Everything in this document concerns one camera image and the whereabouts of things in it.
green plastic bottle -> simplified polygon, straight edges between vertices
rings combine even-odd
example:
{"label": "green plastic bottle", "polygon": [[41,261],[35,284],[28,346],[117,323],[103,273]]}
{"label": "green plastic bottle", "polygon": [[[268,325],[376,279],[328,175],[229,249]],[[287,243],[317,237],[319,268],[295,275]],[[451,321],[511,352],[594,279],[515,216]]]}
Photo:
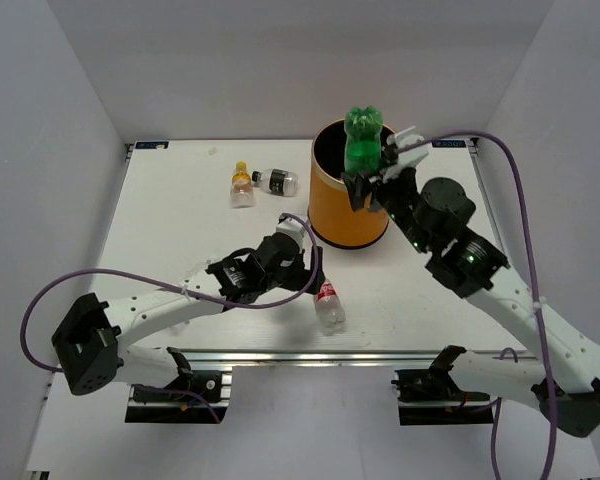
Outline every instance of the green plastic bottle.
{"label": "green plastic bottle", "polygon": [[344,119],[347,142],[344,147],[344,170],[356,173],[374,173],[380,169],[382,144],[382,113],[374,107],[353,107]]}

small juice bottle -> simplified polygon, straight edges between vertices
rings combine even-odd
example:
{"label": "small juice bottle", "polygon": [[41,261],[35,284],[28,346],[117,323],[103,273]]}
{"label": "small juice bottle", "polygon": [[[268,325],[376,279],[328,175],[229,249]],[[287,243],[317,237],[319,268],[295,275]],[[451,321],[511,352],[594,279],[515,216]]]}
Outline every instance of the small juice bottle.
{"label": "small juice bottle", "polygon": [[236,169],[231,178],[229,202],[233,208],[253,207],[255,204],[251,176],[247,171],[247,164],[244,162],[236,163]]}

white platform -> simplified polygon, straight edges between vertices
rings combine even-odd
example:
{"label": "white platform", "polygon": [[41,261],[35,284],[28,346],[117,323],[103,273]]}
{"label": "white platform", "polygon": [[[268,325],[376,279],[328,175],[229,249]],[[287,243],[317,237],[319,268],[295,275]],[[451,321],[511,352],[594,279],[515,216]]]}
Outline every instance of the white platform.
{"label": "white platform", "polygon": [[[100,266],[167,281],[182,280],[196,264],[240,247],[256,247],[273,233],[282,212],[306,214],[311,142],[173,141],[163,150],[133,152]],[[477,204],[470,226],[494,241],[471,157],[466,149],[431,149],[418,167],[421,187],[432,177],[459,181]],[[228,206],[231,172],[237,161],[250,170],[296,172],[294,198],[256,191],[254,208]],[[442,288],[391,224],[375,245],[359,251],[324,246],[324,270],[347,312],[344,334],[322,336],[312,300],[305,296],[272,310],[235,310],[199,318],[179,336],[161,332],[147,346],[255,351],[439,351],[449,344],[481,351],[521,348],[484,313]],[[150,289],[118,278],[97,277],[100,299]],[[280,299],[273,291],[261,301]]]}
{"label": "white platform", "polygon": [[[101,266],[177,281],[213,253],[256,246],[279,213],[306,212],[309,149],[307,141],[205,141],[135,151]],[[258,192],[255,208],[231,210],[228,183],[237,160],[252,169],[294,170],[303,190],[291,199]],[[418,179],[436,175],[465,186],[478,204],[471,226],[493,240],[467,152],[432,150]],[[200,318],[178,336],[162,332],[144,343],[296,352],[519,347],[437,285],[425,260],[393,227],[363,251],[325,247],[325,271],[348,314],[344,335],[317,333],[306,297],[277,310]],[[144,289],[105,277],[93,283],[101,299]],[[128,386],[74,397],[55,375],[27,469],[49,471],[50,480],[492,478],[490,426],[400,427],[392,378],[390,367],[236,368],[227,416],[214,426],[125,424]],[[547,438],[539,413],[507,402],[498,437],[503,478],[537,478]],[[551,478],[599,475],[590,440],[560,433]]]}

orange bucket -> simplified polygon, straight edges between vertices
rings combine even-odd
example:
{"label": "orange bucket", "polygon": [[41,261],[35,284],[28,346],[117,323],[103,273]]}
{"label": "orange bucket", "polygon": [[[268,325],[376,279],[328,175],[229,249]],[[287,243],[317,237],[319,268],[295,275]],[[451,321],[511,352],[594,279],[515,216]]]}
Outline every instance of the orange bucket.
{"label": "orange bucket", "polygon": [[[385,145],[393,131],[386,125],[380,137]],[[347,134],[344,120],[324,127],[311,146],[311,185],[309,220],[321,240],[338,248],[364,248],[377,242],[387,230],[389,217],[384,210],[353,212],[340,175],[344,171]]]}

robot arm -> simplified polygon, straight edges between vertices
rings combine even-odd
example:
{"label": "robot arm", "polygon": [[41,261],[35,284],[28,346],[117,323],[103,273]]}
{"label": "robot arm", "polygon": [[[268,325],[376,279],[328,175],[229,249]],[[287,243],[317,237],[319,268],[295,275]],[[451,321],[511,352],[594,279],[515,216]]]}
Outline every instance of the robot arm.
{"label": "robot arm", "polygon": [[447,347],[429,370],[432,384],[448,392],[479,391],[518,401],[548,417],[548,388],[558,398],[558,428],[578,437],[600,424],[600,345],[586,338],[553,308],[535,305],[530,289],[506,256],[468,226],[475,204],[449,178],[429,180],[419,192],[415,166],[424,146],[397,154],[421,140],[410,129],[396,134],[383,152],[379,172],[343,175],[352,209],[384,209],[419,253],[431,255],[426,269],[444,287],[483,310],[542,358],[535,311],[542,308],[555,385],[543,366],[484,358],[463,347]]}
{"label": "robot arm", "polygon": [[[236,304],[252,304],[273,288],[318,293],[324,282],[322,249],[312,250],[305,269],[304,228],[290,218],[257,249],[245,248],[185,279],[182,292],[154,290],[111,302],[94,293],[78,298],[52,336],[52,343],[74,395],[92,393],[112,381],[170,389],[190,383],[191,371],[175,348],[147,348],[136,342],[193,318],[216,315]],[[196,292],[222,302],[194,298]]]}

